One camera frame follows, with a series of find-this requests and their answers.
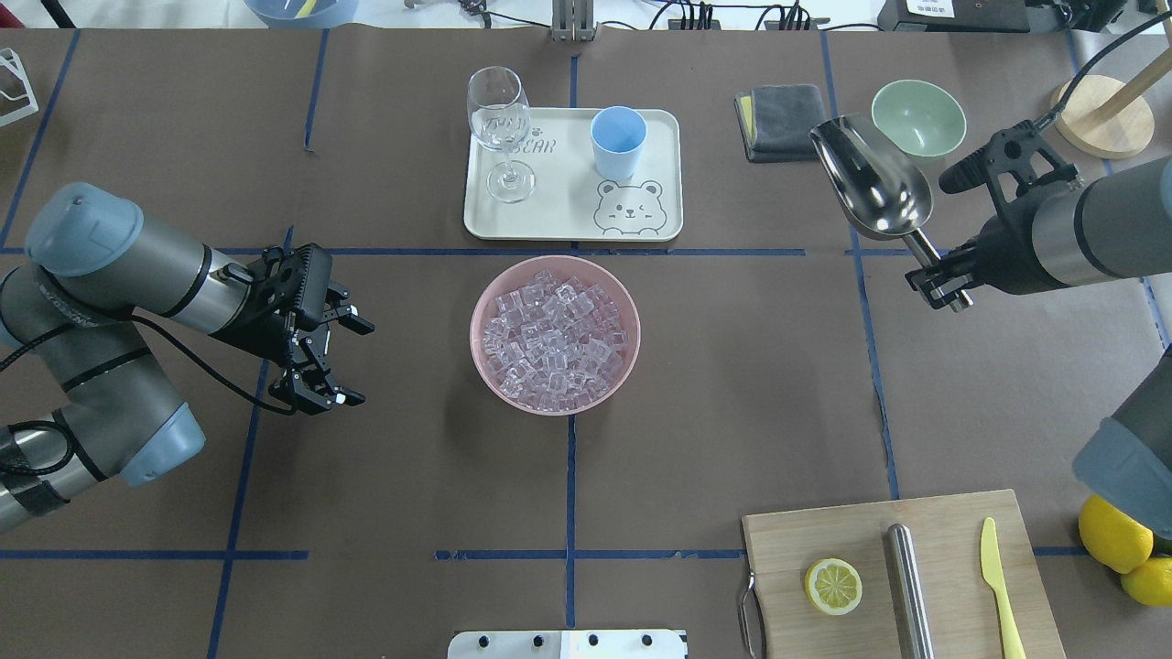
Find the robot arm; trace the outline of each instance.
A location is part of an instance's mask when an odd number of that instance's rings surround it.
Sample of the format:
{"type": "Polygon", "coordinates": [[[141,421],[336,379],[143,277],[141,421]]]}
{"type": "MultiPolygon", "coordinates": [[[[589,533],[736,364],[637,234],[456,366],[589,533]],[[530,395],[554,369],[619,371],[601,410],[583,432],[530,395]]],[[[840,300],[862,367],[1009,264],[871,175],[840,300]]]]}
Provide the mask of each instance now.
{"type": "Polygon", "coordinates": [[[318,414],[360,405],[326,359],[329,326],[374,326],[345,304],[316,245],[270,247],[241,265],[93,185],[61,189],[29,230],[32,263],[0,283],[0,340],[36,346],[69,405],[0,430],[0,532],[95,483],[162,476],[204,435],[138,331],[135,307],[171,318],[282,368],[270,393],[318,414]]]}
{"type": "MultiPolygon", "coordinates": [[[[933,308],[989,285],[1038,293],[1172,271],[1172,158],[1084,185],[1033,122],[999,131],[940,176],[959,193],[984,185],[995,215],[935,264],[908,272],[933,308]],[[1031,164],[1041,156],[1048,171],[1031,164]],[[1016,183],[1013,195],[1002,175],[1016,183]]],[[[1075,475],[1161,537],[1172,537],[1172,348],[1075,460],[1075,475]]]]}

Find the cutting board handle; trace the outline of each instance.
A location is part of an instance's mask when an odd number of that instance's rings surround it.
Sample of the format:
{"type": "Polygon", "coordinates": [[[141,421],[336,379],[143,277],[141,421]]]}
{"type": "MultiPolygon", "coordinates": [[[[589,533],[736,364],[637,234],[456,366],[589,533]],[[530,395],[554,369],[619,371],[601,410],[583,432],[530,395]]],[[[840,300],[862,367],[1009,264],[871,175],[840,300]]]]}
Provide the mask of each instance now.
{"type": "Polygon", "coordinates": [[[741,618],[741,639],[744,640],[744,647],[749,651],[750,659],[764,659],[765,654],[765,619],[761,617],[761,600],[757,599],[757,575],[749,570],[749,580],[744,584],[744,591],[741,592],[741,610],[738,611],[741,618]],[[757,623],[761,630],[761,645],[762,654],[757,655],[752,650],[752,634],[749,633],[749,593],[752,593],[752,600],[757,609],[757,623]]]}

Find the folded gray towel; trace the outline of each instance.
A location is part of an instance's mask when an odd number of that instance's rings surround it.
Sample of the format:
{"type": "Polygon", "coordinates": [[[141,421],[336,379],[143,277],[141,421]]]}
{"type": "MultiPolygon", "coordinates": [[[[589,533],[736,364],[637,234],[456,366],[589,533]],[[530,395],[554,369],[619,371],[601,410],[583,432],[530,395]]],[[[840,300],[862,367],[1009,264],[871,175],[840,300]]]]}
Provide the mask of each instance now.
{"type": "Polygon", "coordinates": [[[822,90],[813,84],[755,87],[736,96],[744,154],[755,163],[817,158],[810,129],[826,121],[822,90]]]}

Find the metal ice scoop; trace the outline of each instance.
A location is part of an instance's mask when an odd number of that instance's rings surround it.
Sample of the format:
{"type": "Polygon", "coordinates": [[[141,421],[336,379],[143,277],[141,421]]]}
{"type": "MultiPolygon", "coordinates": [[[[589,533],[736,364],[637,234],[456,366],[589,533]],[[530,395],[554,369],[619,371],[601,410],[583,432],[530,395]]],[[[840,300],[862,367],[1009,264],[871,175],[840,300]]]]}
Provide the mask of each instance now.
{"type": "MultiPolygon", "coordinates": [[[[920,231],[932,215],[932,188],[918,167],[863,115],[844,115],[810,131],[846,219],[874,240],[902,238],[924,267],[940,253],[920,231]]],[[[972,306],[961,291],[953,311],[972,306]]]]}

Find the bowl of ice cubes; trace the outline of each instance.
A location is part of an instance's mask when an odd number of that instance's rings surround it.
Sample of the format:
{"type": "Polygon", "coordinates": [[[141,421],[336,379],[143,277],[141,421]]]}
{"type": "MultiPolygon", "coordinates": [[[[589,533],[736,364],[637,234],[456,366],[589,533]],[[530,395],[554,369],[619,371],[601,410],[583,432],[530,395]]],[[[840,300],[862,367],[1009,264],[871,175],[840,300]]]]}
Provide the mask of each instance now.
{"type": "Polygon", "coordinates": [[[476,369],[509,405],[565,416],[611,398],[639,355],[639,312],[601,266],[577,257],[529,259],[489,284],[472,312],[476,369]]]}

